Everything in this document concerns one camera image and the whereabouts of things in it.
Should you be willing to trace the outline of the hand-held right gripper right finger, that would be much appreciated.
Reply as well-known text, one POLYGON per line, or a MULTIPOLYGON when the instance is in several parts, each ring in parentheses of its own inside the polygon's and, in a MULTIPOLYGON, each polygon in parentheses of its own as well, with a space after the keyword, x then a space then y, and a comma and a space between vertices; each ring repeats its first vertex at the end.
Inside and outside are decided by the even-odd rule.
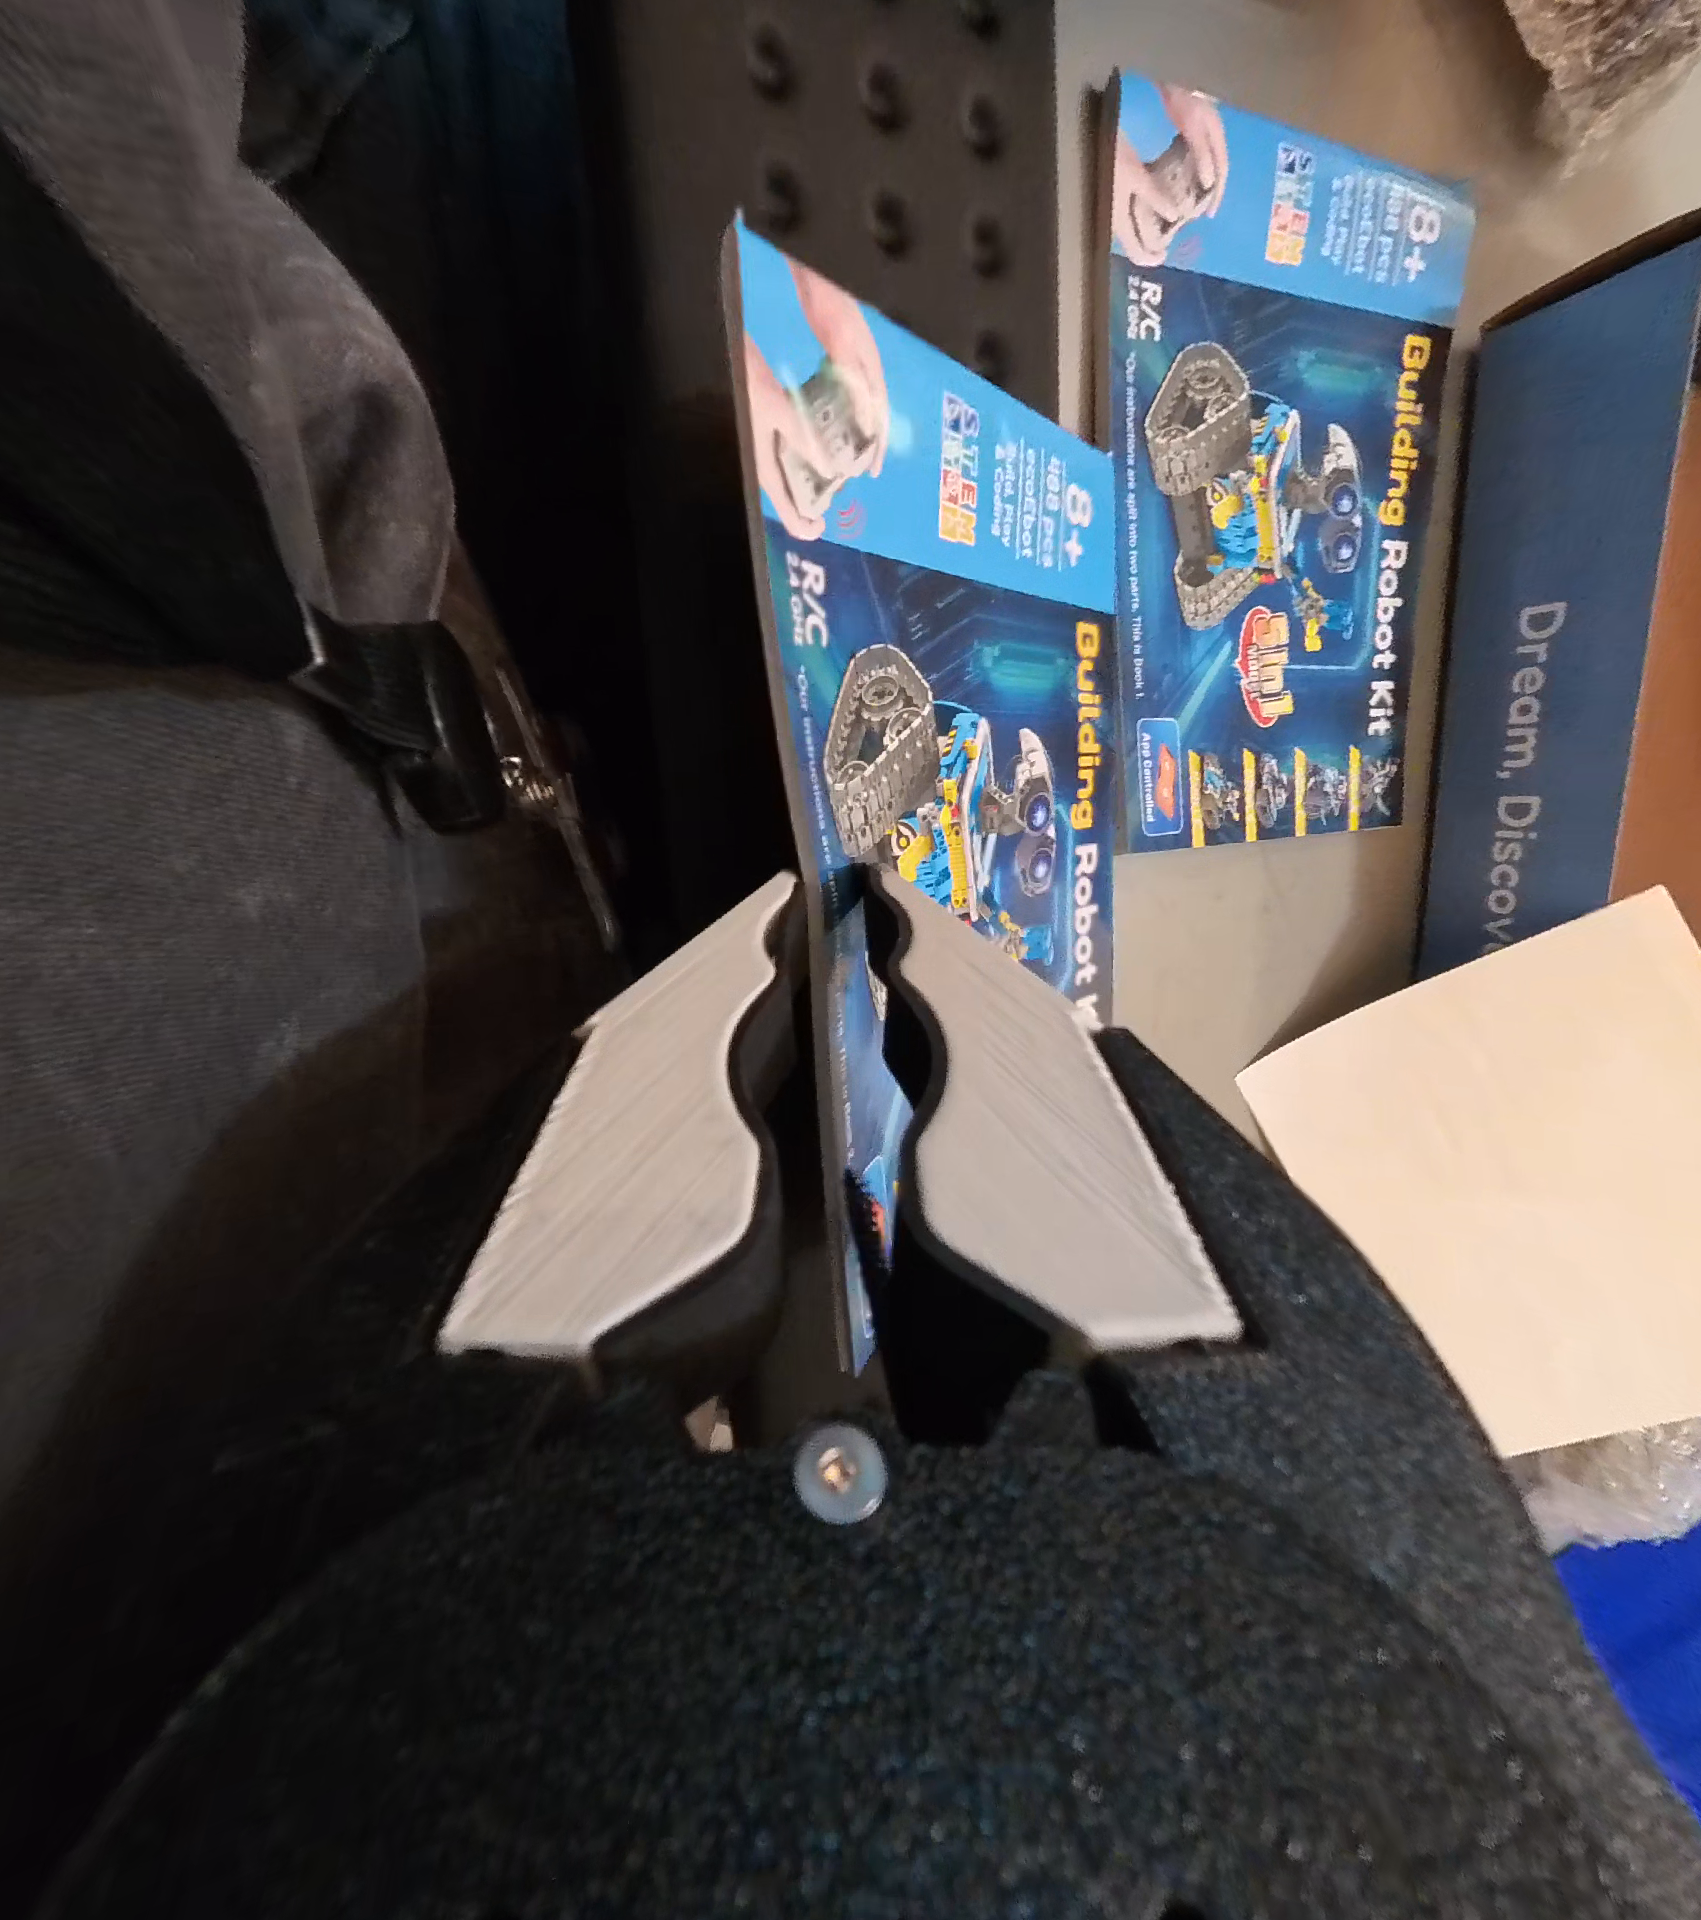
POLYGON ((1028 1375, 1239 1343, 1107 1032, 896 875, 867 871, 863 912, 908 1103, 876 1301, 903 1432, 981 1443, 1028 1375))

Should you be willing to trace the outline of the person's left forearm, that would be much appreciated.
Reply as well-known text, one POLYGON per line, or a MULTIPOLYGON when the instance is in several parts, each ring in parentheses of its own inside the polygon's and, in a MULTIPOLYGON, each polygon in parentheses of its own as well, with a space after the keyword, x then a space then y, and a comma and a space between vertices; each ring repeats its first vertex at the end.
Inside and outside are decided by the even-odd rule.
POLYGON ((1504 1, 1543 71, 1536 137, 1575 161, 1639 126, 1701 65, 1701 1, 1504 1))

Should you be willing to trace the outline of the blue sticker sheet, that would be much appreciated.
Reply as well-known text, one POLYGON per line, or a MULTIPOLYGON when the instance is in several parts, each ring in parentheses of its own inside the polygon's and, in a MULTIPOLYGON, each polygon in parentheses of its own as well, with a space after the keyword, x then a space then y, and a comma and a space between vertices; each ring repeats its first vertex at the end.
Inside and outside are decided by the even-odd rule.
POLYGON ((1701 945, 1664 885, 1239 1071, 1493 1450, 1701 1418, 1701 945))

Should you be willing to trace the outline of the clear bubble wrap bag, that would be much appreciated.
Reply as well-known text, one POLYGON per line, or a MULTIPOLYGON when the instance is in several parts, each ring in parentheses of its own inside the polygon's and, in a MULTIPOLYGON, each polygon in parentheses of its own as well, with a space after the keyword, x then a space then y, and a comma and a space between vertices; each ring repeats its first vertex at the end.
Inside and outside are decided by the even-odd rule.
POLYGON ((1701 1523, 1701 1418, 1516 1454, 1504 1467, 1552 1556, 1672 1541, 1701 1523))

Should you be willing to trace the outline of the large blue instruction booklet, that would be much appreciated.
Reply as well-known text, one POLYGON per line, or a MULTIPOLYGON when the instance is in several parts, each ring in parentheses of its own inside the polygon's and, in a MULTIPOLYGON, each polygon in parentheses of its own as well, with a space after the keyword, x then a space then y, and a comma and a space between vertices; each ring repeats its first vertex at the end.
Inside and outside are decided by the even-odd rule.
POLYGON ((1396 825, 1469 188, 1131 68, 1101 181, 1122 847, 1396 825))

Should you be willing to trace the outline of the blue robot kit box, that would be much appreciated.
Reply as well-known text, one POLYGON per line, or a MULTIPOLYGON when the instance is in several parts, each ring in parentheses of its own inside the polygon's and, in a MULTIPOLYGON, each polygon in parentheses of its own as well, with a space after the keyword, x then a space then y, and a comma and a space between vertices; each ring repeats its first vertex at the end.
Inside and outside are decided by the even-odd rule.
POLYGON ((1653 887, 1701 945, 1701 210, 1494 316, 1415 980, 1653 887))

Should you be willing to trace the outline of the small blue leaflet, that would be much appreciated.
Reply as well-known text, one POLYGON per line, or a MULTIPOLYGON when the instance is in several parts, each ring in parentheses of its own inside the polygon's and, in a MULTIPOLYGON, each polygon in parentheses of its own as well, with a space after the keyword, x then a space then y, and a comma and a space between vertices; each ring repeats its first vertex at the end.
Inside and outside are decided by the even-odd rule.
POLYGON ((814 961, 838 1345, 873 1360, 908 1096, 867 953, 884 869, 1113 1015, 1108 455, 738 214, 720 287, 814 961))

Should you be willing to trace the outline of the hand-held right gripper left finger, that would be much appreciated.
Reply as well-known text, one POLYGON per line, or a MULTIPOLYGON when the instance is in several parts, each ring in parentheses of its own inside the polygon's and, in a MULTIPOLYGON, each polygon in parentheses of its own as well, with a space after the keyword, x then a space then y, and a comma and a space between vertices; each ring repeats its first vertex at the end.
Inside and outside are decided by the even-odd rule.
POLYGON ((467 1262, 433 1347, 727 1397, 781 1313, 770 1130, 799 1062, 800 879, 778 873, 596 1012, 467 1262))

